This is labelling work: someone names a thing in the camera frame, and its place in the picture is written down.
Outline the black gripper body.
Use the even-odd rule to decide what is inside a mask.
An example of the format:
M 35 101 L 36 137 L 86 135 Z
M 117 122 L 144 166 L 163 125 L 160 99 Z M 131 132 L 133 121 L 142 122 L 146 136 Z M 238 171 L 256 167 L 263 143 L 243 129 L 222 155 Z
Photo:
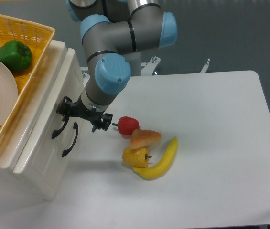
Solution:
M 71 107 L 71 117 L 79 117 L 90 122 L 98 122 L 104 111 L 97 112 L 95 108 L 89 110 L 86 108 L 81 100 L 76 101 Z

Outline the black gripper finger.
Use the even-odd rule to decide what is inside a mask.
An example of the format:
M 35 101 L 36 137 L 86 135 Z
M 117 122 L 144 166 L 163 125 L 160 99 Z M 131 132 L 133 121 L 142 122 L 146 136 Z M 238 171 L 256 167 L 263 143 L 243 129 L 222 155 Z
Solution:
M 61 102 L 58 104 L 56 113 L 63 117 L 62 121 L 66 121 L 67 118 L 70 117 L 72 105 L 72 100 L 68 96 L 64 96 Z
M 91 121 L 92 124 L 92 130 L 91 132 L 95 132 L 96 130 L 104 130 L 107 131 L 109 126 L 111 125 L 113 118 L 113 114 L 110 113 L 105 113 L 99 115 L 96 119 Z

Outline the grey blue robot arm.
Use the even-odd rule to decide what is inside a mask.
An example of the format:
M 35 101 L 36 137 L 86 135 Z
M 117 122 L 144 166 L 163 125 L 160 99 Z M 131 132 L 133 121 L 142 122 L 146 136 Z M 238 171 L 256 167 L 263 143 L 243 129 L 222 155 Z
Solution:
M 79 117 L 93 130 L 107 130 L 112 115 L 106 109 L 131 77 L 125 55 L 174 44 L 177 22 L 156 0 L 68 0 L 66 5 L 80 22 L 90 78 L 77 101 L 64 97 L 56 112 L 64 124 Z

